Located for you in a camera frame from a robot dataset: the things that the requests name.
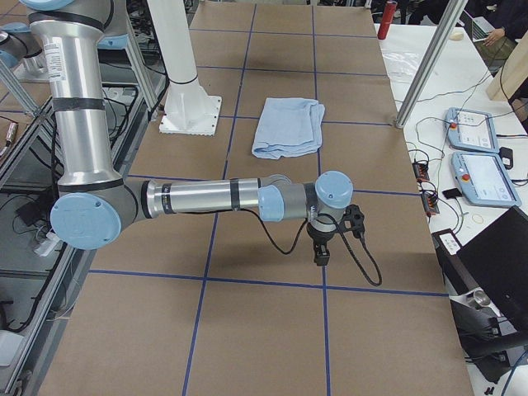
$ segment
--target laptop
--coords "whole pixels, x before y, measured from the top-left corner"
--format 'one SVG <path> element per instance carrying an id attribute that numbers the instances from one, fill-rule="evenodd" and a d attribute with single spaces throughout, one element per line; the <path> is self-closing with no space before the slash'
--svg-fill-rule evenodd
<path id="1" fill-rule="evenodd" d="M 483 16 L 473 18 L 465 10 L 462 12 L 462 15 L 460 15 L 460 24 L 464 27 L 474 43 L 486 40 L 489 33 L 495 29 Z"/>

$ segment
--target blue joint cap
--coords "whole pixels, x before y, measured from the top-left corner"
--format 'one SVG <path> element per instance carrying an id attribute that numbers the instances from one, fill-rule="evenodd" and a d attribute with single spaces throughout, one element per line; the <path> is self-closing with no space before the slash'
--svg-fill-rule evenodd
<path id="1" fill-rule="evenodd" d="M 116 35 L 114 37 L 105 37 L 99 44 L 97 48 L 99 50 L 124 50 L 129 44 L 129 35 Z"/>
<path id="2" fill-rule="evenodd" d="M 266 186 L 258 189 L 258 211 L 263 221 L 284 219 L 284 200 L 277 187 Z"/>
<path id="3" fill-rule="evenodd" d="M 36 11 L 54 11 L 66 7 L 75 0 L 20 0 L 26 7 Z"/>
<path id="4" fill-rule="evenodd" d="M 345 209 L 352 199 L 354 186 L 350 178 L 338 171 L 323 173 L 315 182 L 317 197 L 333 209 Z"/>
<path id="5" fill-rule="evenodd" d="M 18 60 L 13 55 L 9 54 L 6 51 L 0 49 L 0 59 L 4 62 L 9 68 L 14 68 L 18 65 Z"/>
<path id="6" fill-rule="evenodd" d="M 59 238 L 77 249 L 102 248 L 121 232 L 121 219 L 112 205 L 86 192 L 61 196 L 50 218 Z"/>
<path id="7" fill-rule="evenodd" d="M 22 22 L 12 22 L 7 23 L 4 26 L 0 26 L 0 30 L 5 31 L 6 33 L 29 33 L 30 27 Z"/>

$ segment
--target table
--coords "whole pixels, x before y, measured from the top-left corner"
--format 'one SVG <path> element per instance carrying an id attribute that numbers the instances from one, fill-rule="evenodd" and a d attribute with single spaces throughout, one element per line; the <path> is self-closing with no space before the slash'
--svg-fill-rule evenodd
<path id="1" fill-rule="evenodd" d="M 216 135 L 152 124 L 129 177 L 342 170 L 383 288 L 338 240 L 317 268 L 306 235 L 282 257 L 245 214 L 135 224 L 97 253 L 40 394 L 471 395 L 370 12 L 205 2 L 191 38 L 201 84 L 223 97 Z M 319 153 L 251 155 L 266 97 L 324 103 Z M 299 222 L 269 227 L 285 246 Z"/>
<path id="2" fill-rule="evenodd" d="M 435 27 L 431 26 L 394 25 L 390 27 L 387 39 L 380 41 L 379 45 L 382 50 L 418 54 L 421 58 L 425 53 L 434 31 Z M 487 111 L 494 116 L 512 111 L 506 102 L 491 101 L 488 99 L 486 88 L 492 81 L 492 78 L 489 77 L 487 67 L 479 57 L 479 53 L 474 48 L 469 37 L 464 33 L 464 39 L 462 41 L 448 41 L 421 95 L 421 99 L 431 98 L 443 92 L 464 91 L 466 88 L 477 84 L 482 77 L 485 80 L 482 85 L 476 87 L 474 92 L 471 89 L 464 93 L 450 94 L 437 97 L 431 101 L 417 103 L 409 122 L 404 128 L 405 138 L 409 142 L 409 149 L 414 149 L 416 145 L 419 149 L 423 149 L 429 153 L 431 158 L 439 157 L 440 153 L 438 150 L 429 148 L 417 141 L 416 124 L 418 121 L 429 116 L 443 119 L 449 107 L 461 107 L 464 105 L 464 108 Z M 396 104 L 399 106 L 407 93 L 409 84 L 391 81 L 391 87 Z M 493 119 L 493 123 L 498 134 L 526 134 L 514 114 L 507 114 L 495 118 Z M 443 146 L 446 136 L 443 122 L 434 120 L 425 121 L 419 125 L 419 132 L 422 141 L 437 148 Z M 525 179 L 526 172 L 528 171 L 528 139 L 499 139 L 498 141 L 501 146 L 509 147 L 514 151 L 515 165 L 508 172 L 510 177 L 514 179 Z M 431 179 L 439 191 L 456 186 L 455 179 L 450 170 L 450 155 L 454 150 L 449 147 L 449 144 L 446 144 L 444 152 L 445 159 L 442 161 L 442 165 L 438 161 L 435 161 L 431 163 L 429 171 Z M 528 207 L 526 206 L 528 204 L 528 187 L 520 187 L 516 190 L 523 202 L 521 209 L 526 212 L 526 208 Z M 462 243 L 467 243 L 505 211 L 505 209 L 469 205 L 465 199 L 459 199 L 459 202 L 462 211 L 465 213 L 464 225 L 457 234 L 458 239 Z M 439 206 L 441 214 L 431 218 L 429 224 L 431 232 L 455 227 L 456 216 L 454 212 L 442 202 L 439 203 Z M 481 390 L 484 391 L 488 386 L 494 385 L 487 383 L 474 366 L 469 365 L 468 370 L 472 375 L 475 393 L 480 393 Z M 502 377 L 499 382 L 499 387 L 495 389 L 495 392 L 500 391 L 506 380 L 505 377 L 506 375 Z M 525 394 L 527 386 L 528 368 L 521 367 L 515 373 L 508 394 L 511 396 Z"/>

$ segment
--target brown table surface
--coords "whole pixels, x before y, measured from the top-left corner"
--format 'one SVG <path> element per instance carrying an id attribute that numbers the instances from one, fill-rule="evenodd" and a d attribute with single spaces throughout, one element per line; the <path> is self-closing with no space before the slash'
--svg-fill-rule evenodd
<path id="1" fill-rule="evenodd" d="M 2 2 L 0 24 L 23 19 L 16 4 Z M 191 38 L 201 85 L 223 97 L 216 135 L 152 123 L 130 177 L 342 171 L 384 283 L 366 283 L 339 238 L 327 268 L 305 233 L 281 256 L 246 213 L 135 224 L 97 253 L 40 394 L 472 395 L 369 12 L 206 2 Z M 20 111 L 2 89 L 0 111 Z M 326 106 L 319 153 L 251 155 L 267 97 Z M 269 224 L 281 246 L 298 227 Z"/>

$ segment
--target blue-framed device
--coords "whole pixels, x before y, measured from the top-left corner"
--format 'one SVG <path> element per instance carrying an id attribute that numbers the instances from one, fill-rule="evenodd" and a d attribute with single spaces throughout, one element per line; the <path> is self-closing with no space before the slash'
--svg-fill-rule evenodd
<path id="1" fill-rule="evenodd" d="M 504 208 L 522 205 L 497 154 L 459 151 L 453 153 L 451 165 L 469 203 Z"/>
<path id="2" fill-rule="evenodd" d="M 493 116 L 489 113 L 451 107 L 445 114 L 445 127 L 455 149 L 498 153 Z"/>

